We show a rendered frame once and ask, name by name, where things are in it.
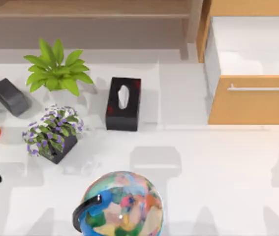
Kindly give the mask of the black tissue box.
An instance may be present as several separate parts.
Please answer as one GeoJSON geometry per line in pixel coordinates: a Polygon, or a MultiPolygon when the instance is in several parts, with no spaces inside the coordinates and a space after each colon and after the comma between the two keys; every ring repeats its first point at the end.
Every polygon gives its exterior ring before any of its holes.
{"type": "Polygon", "coordinates": [[[112,77],[105,124],[108,130],[137,131],[141,101],[141,79],[112,77]]]}

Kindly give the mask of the purple flower plant black pot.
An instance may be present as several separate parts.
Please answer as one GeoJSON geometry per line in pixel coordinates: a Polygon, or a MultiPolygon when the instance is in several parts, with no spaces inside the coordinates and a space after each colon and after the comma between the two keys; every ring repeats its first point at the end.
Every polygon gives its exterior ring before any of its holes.
{"type": "Polygon", "coordinates": [[[28,125],[22,139],[30,155],[43,156],[59,164],[77,144],[77,136],[83,130],[84,122],[74,108],[53,104],[45,108],[45,114],[39,121],[28,125]]]}

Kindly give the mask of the colourful globe with black arc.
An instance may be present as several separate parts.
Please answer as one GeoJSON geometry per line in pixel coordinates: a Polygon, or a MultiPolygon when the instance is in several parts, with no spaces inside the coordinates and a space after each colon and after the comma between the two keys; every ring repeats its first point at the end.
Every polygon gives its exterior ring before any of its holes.
{"type": "Polygon", "coordinates": [[[162,197],[144,176],[107,173],[94,181],[72,214],[72,225],[82,236],[160,236],[162,197]]]}

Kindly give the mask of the green leafy plant white pot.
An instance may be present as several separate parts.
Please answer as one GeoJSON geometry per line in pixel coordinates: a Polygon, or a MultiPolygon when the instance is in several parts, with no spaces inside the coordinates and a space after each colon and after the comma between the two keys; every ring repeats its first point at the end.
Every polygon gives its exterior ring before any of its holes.
{"type": "Polygon", "coordinates": [[[57,39],[51,46],[43,38],[39,39],[41,55],[25,55],[24,59],[32,63],[31,73],[26,81],[29,92],[46,88],[59,106],[86,107],[86,98],[81,95],[78,84],[93,85],[90,69],[80,58],[82,49],[72,51],[67,57],[63,43],[57,39]]]}

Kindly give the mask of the wooden cabinet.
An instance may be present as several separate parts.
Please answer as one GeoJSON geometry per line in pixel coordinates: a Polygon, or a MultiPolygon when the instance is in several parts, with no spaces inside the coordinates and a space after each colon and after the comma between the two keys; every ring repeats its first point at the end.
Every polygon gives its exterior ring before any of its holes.
{"type": "Polygon", "coordinates": [[[204,0],[196,38],[198,61],[204,62],[213,16],[279,16],[279,0],[204,0]]]}

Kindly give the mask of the wooden open shelf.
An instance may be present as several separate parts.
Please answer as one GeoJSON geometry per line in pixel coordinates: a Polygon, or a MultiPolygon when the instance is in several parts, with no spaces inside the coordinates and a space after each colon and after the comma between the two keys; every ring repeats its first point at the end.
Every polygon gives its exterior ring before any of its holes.
{"type": "Polygon", "coordinates": [[[196,61],[204,0],[0,0],[0,63],[23,62],[40,38],[88,62],[196,61]]]}

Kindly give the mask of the pale wooden drawer front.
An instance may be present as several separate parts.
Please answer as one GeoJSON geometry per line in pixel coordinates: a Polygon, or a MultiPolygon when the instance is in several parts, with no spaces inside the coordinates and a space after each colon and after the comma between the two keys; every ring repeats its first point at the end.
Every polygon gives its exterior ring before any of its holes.
{"type": "Polygon", "coordinates": [[[221,75],[209,124],[279,124],[279,91],[228,91],[235,87],[279,87],[279,75],[221,75]]]}

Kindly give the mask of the dark grey stapler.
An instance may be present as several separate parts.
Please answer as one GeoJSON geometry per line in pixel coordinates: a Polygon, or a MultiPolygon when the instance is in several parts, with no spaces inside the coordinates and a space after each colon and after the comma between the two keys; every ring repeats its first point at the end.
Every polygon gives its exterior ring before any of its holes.
{"type": "Polygon", "coordinates": [[[26,96],[7,78],[0,80],[0,103],[16,117],[30,108],[26,96]]]}

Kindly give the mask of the pulled-out drawer pale inside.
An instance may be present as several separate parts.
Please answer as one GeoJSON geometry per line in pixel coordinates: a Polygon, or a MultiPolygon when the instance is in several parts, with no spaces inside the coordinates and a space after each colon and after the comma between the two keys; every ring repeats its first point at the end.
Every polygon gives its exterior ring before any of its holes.
{"type": "Polygon", "coordinates": [[[279,16],[215,16],[204,53],[207,101],[221,75],[279,76],[279,16]]]}

